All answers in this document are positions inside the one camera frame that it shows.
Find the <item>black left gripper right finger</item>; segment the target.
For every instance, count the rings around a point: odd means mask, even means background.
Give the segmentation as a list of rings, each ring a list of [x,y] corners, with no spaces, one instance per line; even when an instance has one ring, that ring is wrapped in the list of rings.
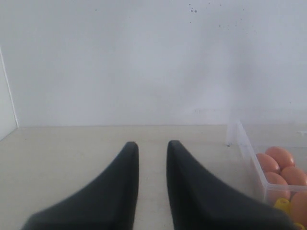
[[[167,190],[176,230],[293,230],[288,216],[233,189],[178,140],[167,146]]]

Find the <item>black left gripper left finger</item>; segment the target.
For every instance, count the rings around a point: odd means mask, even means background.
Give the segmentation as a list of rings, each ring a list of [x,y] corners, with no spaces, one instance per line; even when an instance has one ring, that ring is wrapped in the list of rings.
[[[139,148],[127,142],[80,191],[33,214],[24,230],[131,230],[139,189]]]

